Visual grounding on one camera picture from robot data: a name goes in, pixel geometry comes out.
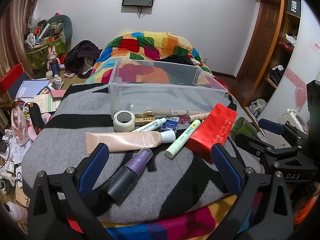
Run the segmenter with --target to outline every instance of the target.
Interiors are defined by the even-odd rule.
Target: baseboard
[[[231,78],[231,79],[233,79],[233,80],[236,79],[236,77],[235,77],[234,75],[230,75],[230,74],[226,74],[226,73],[221,73],[221,72],[216,72],[216,71],[211,71],[211,72],[212,72],[212,74],[213,74],[214,76],[228,77],[228,78]]]

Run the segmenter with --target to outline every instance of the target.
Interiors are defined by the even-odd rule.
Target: purple cap
[[[132,170],[137,176],[144,171],[147,163],[153,156],[152,151],[149,148],[142,148],[131,160],[129,160],[124,166]]]

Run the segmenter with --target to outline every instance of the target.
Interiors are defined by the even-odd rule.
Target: pen
[[[193,115],[193,114],[203,114],[205,111],[188,111],[188,110],[149,110],[144,111],[144,114],[149,115],[166,115],[166,116],[176,116],[176,115]]]

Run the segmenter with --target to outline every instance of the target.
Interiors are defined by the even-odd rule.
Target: black bottle with purple cap
[[[102,187],[117,205],[121,205],[146,168],[153,153],[149,148],[142,148],[131,160],[122,166]]]

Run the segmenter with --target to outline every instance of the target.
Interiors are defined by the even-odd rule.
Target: blue gripper pad
[[[284,134],[284,128],[282,124],[272,122],[262,118],[258,121],[258,125],[260,128],[267,130],[269,132],[272,132],[278,135]]]
[[[77,166],[75,184],[83,197],[89,193],[96,183],[103,167],[109,159],[109,148],[99,143],[89,157],[85,157]]]
[[[212,146],[211,159],[216,165],[229,192],[238,195],[245,183],[244,167],[236,158],[231,157],[220,143]]]

